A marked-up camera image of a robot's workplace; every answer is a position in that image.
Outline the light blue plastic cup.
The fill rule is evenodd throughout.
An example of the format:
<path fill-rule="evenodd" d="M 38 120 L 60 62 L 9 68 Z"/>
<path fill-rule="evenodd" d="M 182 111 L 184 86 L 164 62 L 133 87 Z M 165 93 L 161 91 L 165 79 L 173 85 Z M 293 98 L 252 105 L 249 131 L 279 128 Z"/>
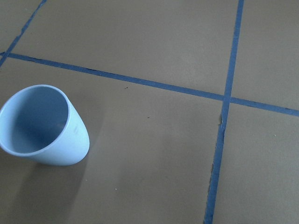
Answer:
<path fill-rule="evenodd" d="M 66 94 L 40 84 L 15 93 L 1 108 L 0 147 L 16 157 L 69 166 L 85 158 L 90 140 Z"/>

